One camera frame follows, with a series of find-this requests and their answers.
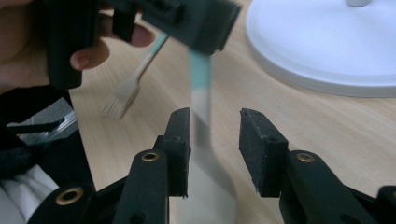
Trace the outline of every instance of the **white cloth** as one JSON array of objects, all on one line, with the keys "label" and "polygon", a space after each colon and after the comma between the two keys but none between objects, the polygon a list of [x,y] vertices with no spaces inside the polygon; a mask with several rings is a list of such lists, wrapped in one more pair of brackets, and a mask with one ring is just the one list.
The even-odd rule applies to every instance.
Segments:
[{"label": "white cloth", "polygon": [[0,181],[0,224],[27,223],[56,183],[38,166]]}]

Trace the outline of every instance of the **human hand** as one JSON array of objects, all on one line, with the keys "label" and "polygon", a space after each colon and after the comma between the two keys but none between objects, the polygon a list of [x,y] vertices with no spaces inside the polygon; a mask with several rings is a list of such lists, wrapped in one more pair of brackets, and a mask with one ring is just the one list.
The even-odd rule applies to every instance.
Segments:
[{"label": "human hand", "polygon": [[[49,84],[41,16],[37,1],[0,0],[0,94]],[[110,16],[99,16],[96,44],[71,56],[70,63],[75,69],[93,68],[108,58],[109,50],[100,37],[118,38],[112,33]],[[130,44],[144,47],[153,40],[152,32],[136,25]]]}]

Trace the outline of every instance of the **round white base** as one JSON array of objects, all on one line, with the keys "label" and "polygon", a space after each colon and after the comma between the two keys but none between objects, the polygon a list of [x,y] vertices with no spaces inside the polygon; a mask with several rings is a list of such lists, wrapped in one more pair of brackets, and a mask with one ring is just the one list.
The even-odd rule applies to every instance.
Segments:
[{"label": "round white base", "polygon": [[264,70],[317,91],[396,96],[396,1],[254,0],[247,36]]}]

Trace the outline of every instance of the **brass screw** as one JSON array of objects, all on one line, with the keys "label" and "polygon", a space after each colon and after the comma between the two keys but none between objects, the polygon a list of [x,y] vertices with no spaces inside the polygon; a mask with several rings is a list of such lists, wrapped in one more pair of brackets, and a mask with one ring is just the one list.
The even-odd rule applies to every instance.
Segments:
[{"label": "brass screw", "polygon": [[308,153],[300,152],[296,155],[297,159],[303,162],[314,162],[315,158]]},{"label": "brass screw", "polygon": [[82,197],[84,190],[81,187],[75,187],[65,190],[56,197],[56,203],[59,205],[68,205],[75,203]]},{"label": "brass screw", "polygon": [[156,161],[160,158],[160,155],[154,152],[148,152],[142,156],[143,161]]}]

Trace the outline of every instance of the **wooden table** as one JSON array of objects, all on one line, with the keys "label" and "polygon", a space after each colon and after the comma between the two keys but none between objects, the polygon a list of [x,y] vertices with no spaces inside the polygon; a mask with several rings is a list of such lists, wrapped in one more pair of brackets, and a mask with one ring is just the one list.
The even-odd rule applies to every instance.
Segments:
[{"label": "wooden table", "polygon": [[[239,3],[244,8],[226,49],[213,56],[212,91],[212,139],[237,189],[237,223],[282,223],[278,199],[259,197],[238,150],[243,107],[266,115],[290,149],[318,154],[344,184],[371,196],[380,186],[396,185],[396,99],[330,95],[269,76],[249,48],[245,17],[250,1]],[[71,91],[98,189],[126,176],[136,152],[152,148],[164,133],[171,112],[191,102],[187,48],[170,39],[141,79],[141,91],[125,117],[103,118],[107,97],[148,51],[107,43],[109,60],[87,71],[83,85]]]}]

